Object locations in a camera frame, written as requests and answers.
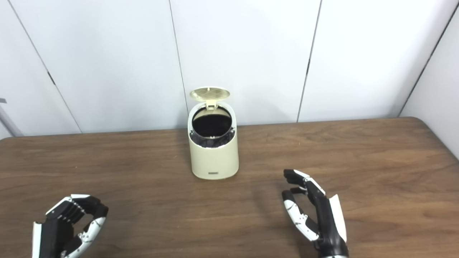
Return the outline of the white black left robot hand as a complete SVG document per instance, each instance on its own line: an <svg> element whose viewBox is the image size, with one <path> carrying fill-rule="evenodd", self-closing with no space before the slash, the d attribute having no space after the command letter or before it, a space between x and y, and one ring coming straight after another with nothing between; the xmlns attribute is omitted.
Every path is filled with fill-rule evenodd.
<svg viewBox="0 0 459 258"><path fill-rule="evenodd" d="M107 218L109 208L87 194L71 194L61 199L45 216L33 223L33 258L79 258L94 242ZM92 220L75 234L74 225L85 215Z"/></svg>

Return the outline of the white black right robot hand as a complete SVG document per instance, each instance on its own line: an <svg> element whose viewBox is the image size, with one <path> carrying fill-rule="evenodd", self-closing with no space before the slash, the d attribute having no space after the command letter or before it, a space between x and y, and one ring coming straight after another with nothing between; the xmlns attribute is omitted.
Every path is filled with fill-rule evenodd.
<svg viewBox="0 0 459 258"><path fill-rule="evenodd" d="M349 258L346 225L338 195L328 198L323 188L308 174L284 169L287 183L297 187L282 191L285 209L297 230L313 243L319 258ZM317 221L298 206L294 195L308 197L315 206Z"/></svg>

